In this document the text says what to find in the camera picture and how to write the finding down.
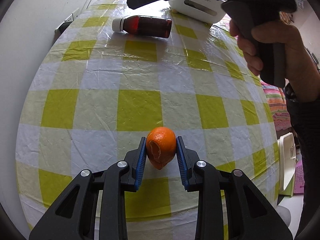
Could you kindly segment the person right hand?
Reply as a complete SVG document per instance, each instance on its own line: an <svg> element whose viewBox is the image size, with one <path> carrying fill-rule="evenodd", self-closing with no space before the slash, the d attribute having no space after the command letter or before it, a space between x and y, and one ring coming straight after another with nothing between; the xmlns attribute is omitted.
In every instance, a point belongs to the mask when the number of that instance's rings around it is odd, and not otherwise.
<svg viewBox="0 0 320 240"><path fill-rule="evenodd" d="M260 75L263 62L257 55L255 45L245 39L233 20L230 20L230 35L236 37L243 51L249 70ZM285 78L294 90L297 100L311 102L319 97L319 72L306 51L299 30L281 21L268 22L252 29L253 38L261 43L283 43L286 54Z"/></svg>

